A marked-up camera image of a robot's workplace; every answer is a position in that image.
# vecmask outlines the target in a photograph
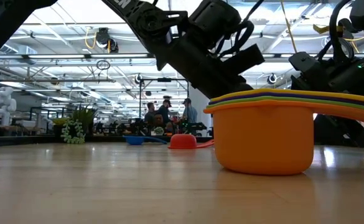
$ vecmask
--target orange bowl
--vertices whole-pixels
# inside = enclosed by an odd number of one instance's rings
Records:
[[[174,134],[170,139],[169,149],[195,149],[197,139],[192,134]]]
[[[215,154],[227,169],[247,174],[300,174],[312,164],[313,110],[299,106],[233,105],[213,114]]]

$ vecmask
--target fluorescent light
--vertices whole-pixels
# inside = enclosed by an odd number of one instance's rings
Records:
[[[28,55],[31,59],[52,59],[52,58],[85,58],[84,55]]]
[[[123,88],[123,86],[119,82],[114,82],[113,84],[114,84],[116,89],[122,89]]]
[[[25,85],[20,84],[20,83],[15,83],[15,82],[0,82],[0,84],[11,86],[11,87],[14,87],[14,88],[26,88]]]
[[[21,55],[0,55],[0,59],[22,59]]]
[[[114,106],[115,108],[123,108],[124,106],[123,105],[121,105],[121,104],[119,104],[119,103],[112,103],[111,104],[112,106]]]
[[[262,54],[262,56],[263,56],[263,58],[274,58],[275,57],[274,54]],[[231,57],[232,57],[231,54],[223,56],[223,58],[231,58]]]
[[[26,90],[29,92],[46,92],[46,91],[56,91],[56,90]]]
[[[92,52],[88,49],[82,49],[83,51],[89,52],[89,54],[92,54]]]
[[[96,54],[91,58],[148,58],[148,54]]]
[[[364,57],[364,54],[356,54],[355,56],[356,57],[359,57],[359,58],[363,58]]]
[[[291,57],[292,56],[292,54],[282,54],[281,55],[281,57],[284,57],[284,58],[286,58],[286,57]]]
[[[89,92],[88,92],[88,94],[89,94],[90,96],[92,96],[92,97],[96,98],[96,99],[100,99],[100,98],[101,98],[100,94],[99,94],[99,93],[96,93],[96,92],[94,92],[94,91],[89,91]]]
[[[274,58],[274,54],[263,54],[264,58]]]
[[[66,97],[52,97],[54,100],[59,100],[59,101],[70,101],[70,99],[66,98]]]
[[[31,92],[33,95],[35,95],[35,96],[40,96],[40,97],[47,97],[47,96],[45,96],[45,95],[43,95],[43,94],[41,94],[41,93],[35,93],[35,92]]]

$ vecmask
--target wooden floor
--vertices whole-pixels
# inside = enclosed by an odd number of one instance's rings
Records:
[[[263,177],[213,149],[0,147],[0,223],[364,224],[364,149],[317,147],[305,174]]]

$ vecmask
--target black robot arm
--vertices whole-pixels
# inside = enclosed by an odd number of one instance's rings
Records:
[[[231,27],[241,23],[238,11],[227,3],[203,0],[188,17],[185,11],[163,11],[145,1],[102,1],[128,23],[147,51],[155,55],[158,70],[168,63],[209,98],[252,89],[239,73],[264,62],[256,45],[224,62],[209,51],[230,35]],[[171,33],[174,26],[177,37]]]
[[[209,98],[252,89],[239,74],[264,62],[256,45],[226,61],[210,52],[224,37],[230,38],[241,28],[253,30],[250,21],[241,22],[238,11],[222,0],[203,0],[190,17],[185,11],[163,11],[146,1],[102,1],[130,26],[147,51],[155,55],[158,70],[168,63]],[[55,2],[0,0],[0,47],[34,9]],[[177,27],[177,37],[172,35],[171,27]]]

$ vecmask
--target man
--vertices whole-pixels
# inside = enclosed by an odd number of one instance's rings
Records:
[[[166,125],[167,123],[170,123],[171,120],[169,119],[169,115],[168,115],[168,108],[172,107],[170,105],[170,101],[168,99],[165,99],[163,102],[162,102],[162,106],[160,106],[160,108],[157,110],[157,113],[156,114],[159,114],[162,116],[162,120],[164,122],[164,125]]]
[[[147,104],[148,112],[144,115],[144,122],[147,124],[154,124],[154,116],[156,115],[156,108],[154,107],[154,103],[150,102]]]
[[[197,122],[197,110],[192,106],[192,100],[189,98],[186,98],[183,101],[183,104],[185,106],[184,112],[183,112],[183,118],[189,118],[187,120],[188,123],[196,123]]]

